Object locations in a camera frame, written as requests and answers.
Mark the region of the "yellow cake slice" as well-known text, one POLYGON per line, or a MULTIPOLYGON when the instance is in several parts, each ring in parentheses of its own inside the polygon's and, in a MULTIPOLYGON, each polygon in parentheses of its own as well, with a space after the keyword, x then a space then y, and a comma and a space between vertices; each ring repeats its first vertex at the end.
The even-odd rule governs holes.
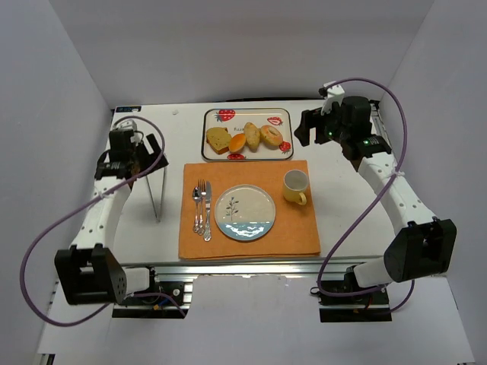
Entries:
POLYGON ((232 136, 223 127, 212 127, 206 131, 206 142, 216 154, 223 154, 229 151, 232 136))

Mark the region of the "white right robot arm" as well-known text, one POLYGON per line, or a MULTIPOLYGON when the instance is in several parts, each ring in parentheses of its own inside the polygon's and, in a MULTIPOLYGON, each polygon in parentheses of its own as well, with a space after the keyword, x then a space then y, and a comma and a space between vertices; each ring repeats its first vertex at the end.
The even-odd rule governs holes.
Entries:
MULTIPOLYGON (((344 157, 368 182, 396 234, 384 255, 352 268, 355 295, 380 290, 393 282, 412 281, 446 272, 457 229, 426 208, 403 177, 401 157, 371 131, 367 98, 330 94, 321 107, 301 114, 294 136, 302 145, 335 141, 344 157)), ((317 242, 316 224, 306 224, 309 179, 283 163, 188 164, 186 175, 199 174, 217 198, 205 197, 196 209, 194 228, 216 246, 228 242, 283 239, 292 248, 317 242)))

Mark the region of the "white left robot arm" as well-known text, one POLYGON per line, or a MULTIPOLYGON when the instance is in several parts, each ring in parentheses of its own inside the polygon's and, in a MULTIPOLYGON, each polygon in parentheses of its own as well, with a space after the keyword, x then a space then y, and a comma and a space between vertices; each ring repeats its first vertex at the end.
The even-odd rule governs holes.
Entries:
POLYGON ((54 262, 67 302, 71 305, 121 303, 128 291, 127 275, 111 249, 133 183, 149 169, 168 165, 153 134, 129 128, 109 133, 109 148, 97 160, 94 174, 96 202, 87 209, 77 236, 60 249, 54 262))

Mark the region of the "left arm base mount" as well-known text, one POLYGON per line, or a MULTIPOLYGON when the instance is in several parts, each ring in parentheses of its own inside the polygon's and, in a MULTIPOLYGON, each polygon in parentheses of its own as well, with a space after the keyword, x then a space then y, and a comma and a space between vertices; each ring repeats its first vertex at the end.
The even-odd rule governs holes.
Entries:
POLYGON ((193 286, 184 281, 154 282, 155 296, 139 297, 130 294, 113 306, 114 319, 184 319, 189 311, 193 286))

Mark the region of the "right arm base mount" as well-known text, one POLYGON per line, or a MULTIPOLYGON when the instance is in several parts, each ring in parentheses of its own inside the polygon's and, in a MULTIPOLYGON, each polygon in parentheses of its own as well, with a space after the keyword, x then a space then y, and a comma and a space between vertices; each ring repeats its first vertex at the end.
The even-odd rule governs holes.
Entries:
MULTIPOLYGON (((346 269, 343 278, 321 281, 322 288, 332 294, 349 294, 363 290, 353 273, 354 267, 346 269)), ((333 297, 319 291, 318 287, 310 290, 319 298, 321 323, 359 323, 391 322, 390 301, 386 290, 376 291, 353 297, 333 297)))

